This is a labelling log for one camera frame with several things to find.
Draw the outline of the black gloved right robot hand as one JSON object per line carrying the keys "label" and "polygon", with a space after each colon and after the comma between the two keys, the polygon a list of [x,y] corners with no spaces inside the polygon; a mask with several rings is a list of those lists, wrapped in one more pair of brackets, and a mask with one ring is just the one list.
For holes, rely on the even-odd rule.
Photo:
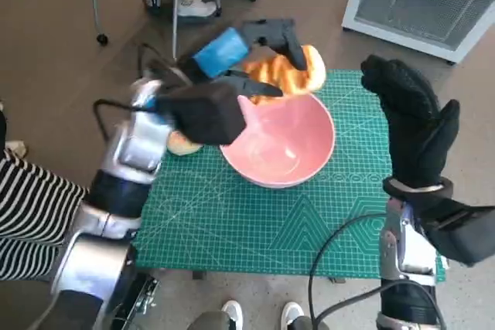
{"label": "black gloved right robot hand", "polygon": [[387,118],[393,179],[412,189],[440,185],[460,103],[441,107],[428,79],[400,60],[370,55],[360,68],[363,87],[377,95]]}

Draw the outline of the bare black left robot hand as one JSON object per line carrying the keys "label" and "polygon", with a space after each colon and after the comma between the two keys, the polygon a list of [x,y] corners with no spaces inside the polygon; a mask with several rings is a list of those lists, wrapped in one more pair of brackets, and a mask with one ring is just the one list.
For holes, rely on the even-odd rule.
{"label": "bare black left robot hand", "polygon": [[249,56],[252,46],[267,46],[303,71],[306,58],[291,19],[260,19],[228,27],[199,49],[179,58],[177,66],[194,83],[229,83],[248,98],[281,97],[282,91],[231,68]]}

